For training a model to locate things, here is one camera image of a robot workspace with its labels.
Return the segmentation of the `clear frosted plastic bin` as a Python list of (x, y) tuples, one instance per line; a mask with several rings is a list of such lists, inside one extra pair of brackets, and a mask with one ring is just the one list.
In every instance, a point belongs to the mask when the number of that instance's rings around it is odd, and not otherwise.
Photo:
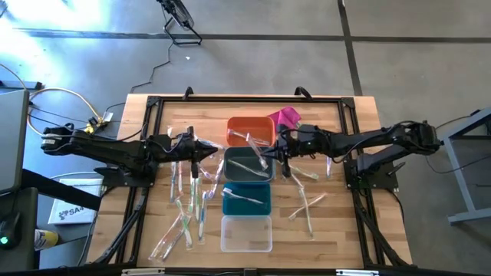
[(220, 248), (232, 253), (266, 253), (272, 250), (272, 220), (267, 215), (224, 215)]

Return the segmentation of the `silver frame bracket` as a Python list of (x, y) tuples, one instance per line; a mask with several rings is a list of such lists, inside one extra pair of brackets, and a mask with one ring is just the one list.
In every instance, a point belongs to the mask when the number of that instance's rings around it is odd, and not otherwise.
[(337, 269), (336, 276), (380, 276), (379, 271), (357, 270), (357, 269)]
[(120, 276), (160, 276), (165, 275), (162, 268), (131, 268), (123, 269)]

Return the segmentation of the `teal plastic bin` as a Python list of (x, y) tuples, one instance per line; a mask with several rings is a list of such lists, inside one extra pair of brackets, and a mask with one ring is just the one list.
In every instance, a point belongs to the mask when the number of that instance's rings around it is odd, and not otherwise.
[(272, 193), (269, 183), (227, 182), (223, 188), (229, 188), (237, 195), (263, 202), (260, 205), (243, 199), (222, 196), (222, 213), (224, 215), (270, 215)]

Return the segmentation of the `white printed cardboard box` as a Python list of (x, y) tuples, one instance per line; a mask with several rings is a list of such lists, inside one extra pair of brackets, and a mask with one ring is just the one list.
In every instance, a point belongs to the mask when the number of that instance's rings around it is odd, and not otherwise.
[[(59, 179), (59, 182), (67, 186), (73, 186), (94, 196), (101, 195), (102, 179)], [(93, 221), (94, 216), (95, 211), (92, 209), (55, 199), (51, 208), (48, 224), (87, 224)]]

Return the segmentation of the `orange plastic bin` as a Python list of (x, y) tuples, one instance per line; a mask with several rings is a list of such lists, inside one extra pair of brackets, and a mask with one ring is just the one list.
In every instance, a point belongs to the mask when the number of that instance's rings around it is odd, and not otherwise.
[(275, 125), (273, 120), (269, 117), (229, 118), (226, 127), (227, 143), (230, 146), (248, 146), (248, 143), (245, 139), (228, 134), (228, 129), (232, 129), (244, 134), (250, 133), (250, 135), (254, 138), (269, 141), (269, 146), (271, 146), (275, 142)]

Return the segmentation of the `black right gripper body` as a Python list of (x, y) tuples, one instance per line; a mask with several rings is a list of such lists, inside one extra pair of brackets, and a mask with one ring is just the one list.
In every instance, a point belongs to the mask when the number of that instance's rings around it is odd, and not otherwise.
[(288, 161), (299, 155), (299, 140), (294, 138), (292, 133), (299, 134), (304, 130), (306, 130), (306, 125), (299, 125), (297, 128), (289, 128), (285, 124), (281, 125), (282, 174), (286, 178), (291, 176)]

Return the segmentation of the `yellow and white can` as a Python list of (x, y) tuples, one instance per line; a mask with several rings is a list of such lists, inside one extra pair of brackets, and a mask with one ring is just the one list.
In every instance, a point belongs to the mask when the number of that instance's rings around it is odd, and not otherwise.
[(59, 235), (44, 229), (35, 229), (34, 249), (36, 251), (54, 247), (58, 243)]

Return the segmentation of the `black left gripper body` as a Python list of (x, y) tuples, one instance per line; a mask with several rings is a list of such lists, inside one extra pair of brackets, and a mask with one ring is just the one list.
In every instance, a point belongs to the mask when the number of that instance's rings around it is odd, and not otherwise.
[(157, 159), (161, 163), (190, 161), (191, 174), (194, 179), (199, 177), (198, 141), (194, 137), (194, 128), (189, 126), (186, 132), (171, 138), (168, 135), (156, 135), (153, 137), (153, 144), (158, 148), (160, 157)]

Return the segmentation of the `black desk beam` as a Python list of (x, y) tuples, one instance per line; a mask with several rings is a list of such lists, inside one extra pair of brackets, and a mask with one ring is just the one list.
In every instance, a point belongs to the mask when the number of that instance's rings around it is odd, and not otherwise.
[(66, 186), (27, 169), (22, 170), (21, 187), (36, 188), (44, 196), (60, 199), (94, 211), (98, 211), (101, 206), (101, 198), (99, 196), (92, 195), (73, 186)]

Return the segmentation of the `grey plastic bin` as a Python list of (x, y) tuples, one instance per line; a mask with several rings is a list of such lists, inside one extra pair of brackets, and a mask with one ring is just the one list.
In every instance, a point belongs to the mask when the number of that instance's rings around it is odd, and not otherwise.
[[(251, 169), (268, 173), (268, 177), (257, 176), (247, 172), (237, 166), (234, 166), (227, 161), (231, 159)], [(266, 159), (268, 168), (263, 170), (259, 162), (259, 158), (250, 147), (229, 147), (224, 152), (224, 169), (225, 177), (231, 182), (269, 182), (273, 179), (275, 165), (272, 159)]]

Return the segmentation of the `dark grey floor bar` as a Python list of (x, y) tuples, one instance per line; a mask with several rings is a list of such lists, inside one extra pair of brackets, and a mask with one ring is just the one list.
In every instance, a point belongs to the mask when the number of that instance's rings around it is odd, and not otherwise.
[(27, 81), (21, 83), (19, 80), (0, 80), (0, 88), (12, 89), (12, 90), (41, 90), (44, 87), (42, 82)]

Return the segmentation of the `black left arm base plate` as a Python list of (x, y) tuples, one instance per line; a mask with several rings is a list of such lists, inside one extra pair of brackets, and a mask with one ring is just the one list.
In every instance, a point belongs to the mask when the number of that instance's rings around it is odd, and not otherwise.
[(104, 186), (150, 188), (154, 184), (157, 169), (157, 165), (150, 165), (139, 169), (99, 167), (94, 171), (103, 176)]

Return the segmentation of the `black computer mouse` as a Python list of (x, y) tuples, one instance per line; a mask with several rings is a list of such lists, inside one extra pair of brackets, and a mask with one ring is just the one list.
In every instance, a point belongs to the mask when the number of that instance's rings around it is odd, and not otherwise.
[(21, 213), (10, 212), (0, 218), (0, 249), (13, 249), (21, 241)]

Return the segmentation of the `pink folded cloth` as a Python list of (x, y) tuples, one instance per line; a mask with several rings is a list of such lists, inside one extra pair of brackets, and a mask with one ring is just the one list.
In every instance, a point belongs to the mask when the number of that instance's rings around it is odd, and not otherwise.
[(281, 110), (269, 114), (268, 117), (273, 120), (275, 130), (278, 130), (279, 125), (284, 125), (289, 129), (297, 128), (302, 119), (293, 107), (284, 107)]

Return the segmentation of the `grey metal bench frame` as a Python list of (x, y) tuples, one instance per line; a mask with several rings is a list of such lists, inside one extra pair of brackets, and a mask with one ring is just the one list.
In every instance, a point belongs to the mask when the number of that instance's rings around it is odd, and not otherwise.
[(466, 211), (448, 216), (448, 222), (450, 225), (457, 225), (491, 219), (491, 206), (479, 208), (473, 201), (473, 194), (478, 187), (491, 188), (491, 107), (449, 120), (436, 129), (439, 130), (451, 123), (455, 123), (456, 126), (440, 135), (450, 168), (432, 170), (440, 175), (455, 176)]

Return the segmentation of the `black floor fan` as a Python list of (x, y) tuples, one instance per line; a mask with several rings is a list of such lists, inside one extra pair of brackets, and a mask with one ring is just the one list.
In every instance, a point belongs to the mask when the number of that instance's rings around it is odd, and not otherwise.
[[(156, 0), (162, 9), (165, 25), (163, 30), (165, 34), (172, 40), (174, 45), (201, 45), (203, 38), (198, 34), (193, 26), (194, 20), (183, 4), (182, 0)], [(179, 42), (169, 30), (169, 26), (172, 22), (177, 23), (184, 31), (191, 31), (198, 38), (196, 41), (181, 41)]]

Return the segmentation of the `dark desk top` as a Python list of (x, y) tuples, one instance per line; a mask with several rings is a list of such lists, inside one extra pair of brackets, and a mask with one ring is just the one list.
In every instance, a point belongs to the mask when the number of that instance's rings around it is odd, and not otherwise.
[(39, 253), (34, 248), (37, 211), (38, 190), (35, 188), (0, 194), (0, 222), (5, 215), (20, 214), (19, 231), (15, 235), (20, 242), (10, 249), (2, 248), (0, 242), (0, 274), (38, 269)]

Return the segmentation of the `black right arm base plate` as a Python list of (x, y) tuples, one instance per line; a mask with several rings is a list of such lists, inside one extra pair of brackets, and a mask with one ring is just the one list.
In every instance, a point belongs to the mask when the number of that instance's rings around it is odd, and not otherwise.
[(343, 162), (346, 186), (349, 189), (398, 189), (398, 181), (393, 163), (386, 163), (374, 172), (358, 172), (356, 160)]

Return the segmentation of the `grey monitor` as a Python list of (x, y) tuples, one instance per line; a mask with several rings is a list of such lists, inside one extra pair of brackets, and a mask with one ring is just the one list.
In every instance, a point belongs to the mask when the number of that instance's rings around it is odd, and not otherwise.
[(0, 94), (0, 195), (21, 185), (28, 103), (25, 90)]

